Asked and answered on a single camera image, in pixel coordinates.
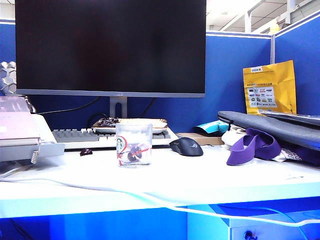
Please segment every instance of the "food tray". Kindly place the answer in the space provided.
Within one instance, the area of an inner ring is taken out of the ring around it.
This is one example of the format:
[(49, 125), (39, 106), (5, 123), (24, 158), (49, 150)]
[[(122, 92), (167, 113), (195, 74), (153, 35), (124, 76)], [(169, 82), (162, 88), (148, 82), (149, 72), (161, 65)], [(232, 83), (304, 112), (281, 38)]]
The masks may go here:
[(152, 133), (160, 134), (168, 128), (165, 119), (157, 118), (117, 118), (104, 117), (92, 125), (92, 129), (99, 133), (115, 133), (116, 124), (152, 124)]

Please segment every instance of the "keyboard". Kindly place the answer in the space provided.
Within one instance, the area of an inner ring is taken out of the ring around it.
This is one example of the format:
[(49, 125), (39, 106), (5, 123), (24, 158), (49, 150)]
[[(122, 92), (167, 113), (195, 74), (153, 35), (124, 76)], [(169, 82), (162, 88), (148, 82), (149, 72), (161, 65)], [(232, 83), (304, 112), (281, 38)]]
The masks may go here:
[[(92, 149), (92, 148), (115, 148), (115, 133), (96, 132), (91, 128), (78, 129), (55, 129), (52, 134), (57, 143), (64, 143), (65, 149)], [(152, 145), (168, 145), (178, 137), (166, 128), (161, 133), (152, 134)]]

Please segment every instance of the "desk surface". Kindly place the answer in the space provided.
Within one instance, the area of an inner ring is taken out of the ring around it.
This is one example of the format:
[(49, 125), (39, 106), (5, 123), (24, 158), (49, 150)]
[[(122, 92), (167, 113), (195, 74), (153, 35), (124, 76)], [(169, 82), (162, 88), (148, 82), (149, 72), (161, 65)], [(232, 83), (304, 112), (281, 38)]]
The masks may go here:
[[(229, 151), (202, 147), (200, 157), (153, 149), (152, 164), (121, 168), (115, 150), (80, 157), (65, 152), (8, 178), (47, 178), (75, 185), (148, 193), (171, 206), (237, 203), (320, 196), (320, 168), (260, 159), (228, 166)], [(0, 218), (159, 208), (136, 196), (35, 180), (0, 182)]]

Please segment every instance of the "black monitor screen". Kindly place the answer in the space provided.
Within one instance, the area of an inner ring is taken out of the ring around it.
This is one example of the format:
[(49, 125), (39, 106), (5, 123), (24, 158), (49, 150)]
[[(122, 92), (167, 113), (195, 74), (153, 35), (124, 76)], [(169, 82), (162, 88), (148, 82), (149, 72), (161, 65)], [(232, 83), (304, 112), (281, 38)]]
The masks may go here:
[(16, 0), (17, 92), (203, 97), (206, 0)]

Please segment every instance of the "yellow bag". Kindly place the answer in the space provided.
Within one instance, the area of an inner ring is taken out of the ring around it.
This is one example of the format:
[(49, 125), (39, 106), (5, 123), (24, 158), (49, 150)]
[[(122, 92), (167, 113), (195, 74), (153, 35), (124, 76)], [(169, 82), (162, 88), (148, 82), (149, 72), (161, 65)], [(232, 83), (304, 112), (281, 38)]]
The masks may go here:
[(258, 109), (297, 113), (294, 62), (243, 69), (246, 112), (258, 115)]

